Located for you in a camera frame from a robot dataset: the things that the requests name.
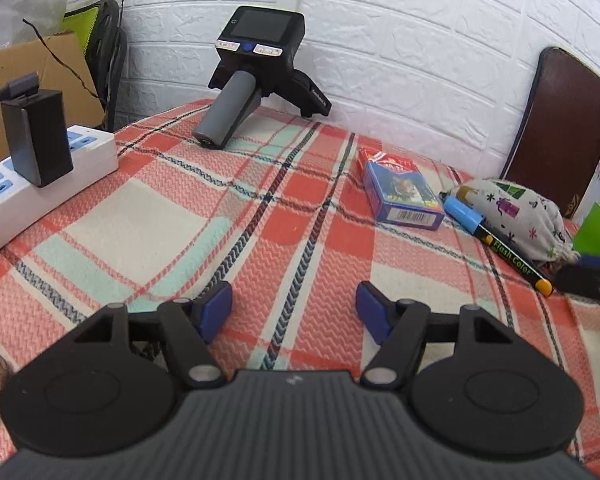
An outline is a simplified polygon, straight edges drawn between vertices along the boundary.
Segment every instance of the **chair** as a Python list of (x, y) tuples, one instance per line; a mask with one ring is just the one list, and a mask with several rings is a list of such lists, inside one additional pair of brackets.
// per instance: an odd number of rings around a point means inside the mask
[(103, 127), (113, 131), (118, 87), (126, 57), (126, 34), (120, 28), (120, 8), (115, 0), (100, 0), (64, 15), (62, 28), (73, 30), (98, 96), (106, 102)]
[(554, 46), (539, 58), (501, 178), (529, 187), (571, 218), (600, 160), (600, 78)]

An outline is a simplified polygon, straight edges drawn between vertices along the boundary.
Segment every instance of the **drawstring bag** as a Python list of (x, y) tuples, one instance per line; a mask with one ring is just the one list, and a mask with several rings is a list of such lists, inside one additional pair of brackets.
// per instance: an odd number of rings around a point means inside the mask
[(532, 189), (506, 180), (476, 179), (449, 193), (484, 216), (535, 262), (578, 259), (558, 206)]

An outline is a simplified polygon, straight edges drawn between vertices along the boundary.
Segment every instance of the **power strip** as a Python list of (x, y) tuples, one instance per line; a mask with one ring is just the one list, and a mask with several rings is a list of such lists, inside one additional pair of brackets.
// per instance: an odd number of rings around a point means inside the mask
[(67, 130), (73, 171), (45, 187), (36, 187), (13, 170), (11, 158), (0, 162), (0, 248), (62, 202), (116, 171), (113, 134), (72, 126)]

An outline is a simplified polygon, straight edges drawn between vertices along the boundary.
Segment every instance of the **blue marker cap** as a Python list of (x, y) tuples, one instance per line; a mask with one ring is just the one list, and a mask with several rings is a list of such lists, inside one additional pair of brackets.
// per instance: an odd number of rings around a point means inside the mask
[(478, 225), (484, 217), (475, 212), (468, 206), (465, 206), (454, 196), (446, 197), (445, 203), (443, 204), (445, 213), (453, 217), (462, 227), (464, 227), (471, 234), (475, 233)]

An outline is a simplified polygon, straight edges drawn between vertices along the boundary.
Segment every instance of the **yellow marker tip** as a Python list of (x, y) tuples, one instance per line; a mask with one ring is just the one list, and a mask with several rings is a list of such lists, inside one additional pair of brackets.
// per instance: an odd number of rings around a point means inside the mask
[(536, 282), (536, 290), (544, 297), (548, 298), (554, 291), (554, 286), (548, 279), (542, 278)]

